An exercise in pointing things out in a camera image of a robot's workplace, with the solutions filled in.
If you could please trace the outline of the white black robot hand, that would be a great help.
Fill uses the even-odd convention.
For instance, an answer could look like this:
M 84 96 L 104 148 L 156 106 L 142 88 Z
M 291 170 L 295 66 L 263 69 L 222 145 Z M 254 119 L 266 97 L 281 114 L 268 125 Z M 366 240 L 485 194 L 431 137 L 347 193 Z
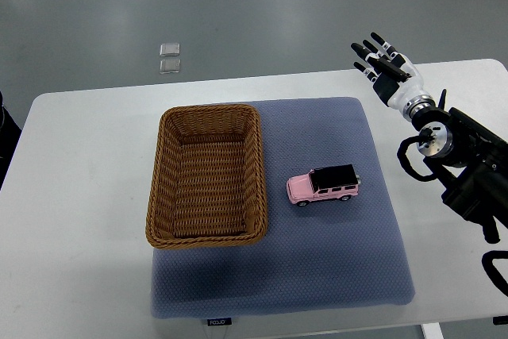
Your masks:
M 407 121 L 436 105 L 414 64 L 379 34 L 371 33 L 370 40 L 354 42 L 351 48 L 360 58 L 354 67 L 368 79 L 382 103 L 398 110 Z

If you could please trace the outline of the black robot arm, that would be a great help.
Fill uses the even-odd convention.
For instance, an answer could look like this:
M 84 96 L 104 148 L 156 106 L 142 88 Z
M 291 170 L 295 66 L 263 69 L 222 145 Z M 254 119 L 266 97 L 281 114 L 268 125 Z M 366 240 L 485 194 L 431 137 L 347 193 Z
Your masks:
M 507 142 L 457 108 L 444 110 L 445 96 L 435 103 L 419 95 L 404 106 L 418 135 L 402 141 L 399 163 L 420 182 L 439 180 L 442 202 L 497 244 L 496 223 L 507 225 Z

